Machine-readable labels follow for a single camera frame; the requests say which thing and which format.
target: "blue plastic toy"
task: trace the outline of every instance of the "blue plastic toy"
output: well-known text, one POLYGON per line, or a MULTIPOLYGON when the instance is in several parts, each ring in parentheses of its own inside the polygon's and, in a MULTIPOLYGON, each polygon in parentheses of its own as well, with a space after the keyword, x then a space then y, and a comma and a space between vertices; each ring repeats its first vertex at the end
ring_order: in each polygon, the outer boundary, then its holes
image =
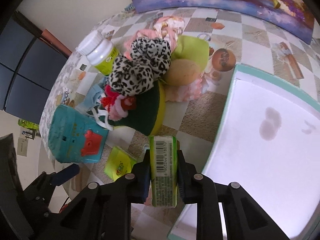
POLYGON ((59 105, 52 118, 48 146, 60 163, 96 163, 109 130, 70 106, 59 105))

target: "small label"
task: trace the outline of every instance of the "small label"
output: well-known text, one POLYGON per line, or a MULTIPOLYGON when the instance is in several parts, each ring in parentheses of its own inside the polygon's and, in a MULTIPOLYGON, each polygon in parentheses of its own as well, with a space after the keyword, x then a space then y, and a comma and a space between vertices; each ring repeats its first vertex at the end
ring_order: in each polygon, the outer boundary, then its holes
POLYGON ((210 17, 207 17, 206 19, 205 19, 207 22, 216 22, 216 18, 210 18, 210 17))
POLYGON ((17 154, 27 157, 28 139, 18 138, 17 154))
POLYGON ((80 67, 80 70, 84 71, 86 67, 87 67, 87 65, 82 64, 81 67, 80 67))
POLYGON ((156 203, 157 206, 170 207, 173 206, 173 178, 156 177, 156 203))

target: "table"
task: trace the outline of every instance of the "table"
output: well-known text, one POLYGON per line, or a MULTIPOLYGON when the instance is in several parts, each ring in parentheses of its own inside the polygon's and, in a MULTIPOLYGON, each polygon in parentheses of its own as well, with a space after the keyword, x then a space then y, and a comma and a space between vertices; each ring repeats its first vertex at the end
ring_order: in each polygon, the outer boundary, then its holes
MULTIPOLYGON (((137 30, 152 24, 154 17, 175 15, 183 17, 185 28, 183 35, 204 36, 219 41, 223 47, 231 50, 237 62, 260 68, 274 74, 293 85, 300 87, 314 99, 320 101, 320 46, 316 40, 311 45, 266 21, 236 12, 212 8, 171 8, 137 14, 135 10, 124 11, 98 23, 93 29, 101 31, 105 37, 124 52, 122 44, 137 30), (223 29, 214 29, 212 22, 206 18, 216 18, 223 24, 223 29), (297 61, 303 79, 295 78, 288 62, 277 56, 276 44, 284 42, 297 61)), ((74 69, 87 65, 85 78, 77 90, 77 99, 81 101, 89 87, 101 78, 94 67, 91 67, 84 56, 73 52, 61 70, 45 105, 40 133, 44 147, 52 161, 55 171, 60 171, 68 164, 58 163, 48 149, 47 136, 56 108, 57 96, 67 84, 74 69)), ((167 102, 166 113, 159 135, 174 135, 180 141, 187 162, 195 164, 201 171, 212 149, 220 118, 225 105, 233 70, 221 72, 221 80, 210 83, 208 92, 197 100, 190 102, 167 102)), ((89 182, 100 184, 112 182, 103 168, 113 146, 118 145, 139 157, 148 138, 129 127, 120 127, 109 132, 100 162, 81 164, 78 176, 64 184, 70 198, 74 198, 89 182)), ((166 239, 166 234, 180 214, 183 205, 178 203, 175 209, 153 208, 141 204, 132 205, 133 236, 143 239, 166 239)))

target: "bottle label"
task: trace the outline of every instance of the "bottle label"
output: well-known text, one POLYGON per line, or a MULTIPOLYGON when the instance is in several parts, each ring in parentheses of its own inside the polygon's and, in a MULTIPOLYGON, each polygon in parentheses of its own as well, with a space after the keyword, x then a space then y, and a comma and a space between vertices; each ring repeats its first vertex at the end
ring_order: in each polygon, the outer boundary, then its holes
POLYGON ((112 51, 106 57, 105 60, 103 60, 100 64, 96 65, 95 67, 104 75, 109 75, 112 72, 112 65, 116 57, 119 55, 119 51, 116 49, 116 47, 113 47, 112 51))
POLYGON ((154 207, 177 205, 177 140, 174 136, 150 138, 151 188, 154 207))

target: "wall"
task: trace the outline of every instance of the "wall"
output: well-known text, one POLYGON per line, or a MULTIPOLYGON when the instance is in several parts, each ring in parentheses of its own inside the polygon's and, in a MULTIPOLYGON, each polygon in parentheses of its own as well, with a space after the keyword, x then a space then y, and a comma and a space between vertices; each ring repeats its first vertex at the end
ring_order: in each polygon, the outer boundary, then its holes
POLYGON ((23 0, 18 10, 73 51, 95 24, 130 3, 131 0, 23 0))
MULTIPOLYGON (((21 129, 18 125, 18 117, 0 111, 0 127, 0 137, 13 133, 14 147, 17 149, 21 129)), ((40 144, 41 138, 39 137, 34 140, 29 139, 27 156, 17 155, 18 175, 23 189, 38 177, 40 144)))

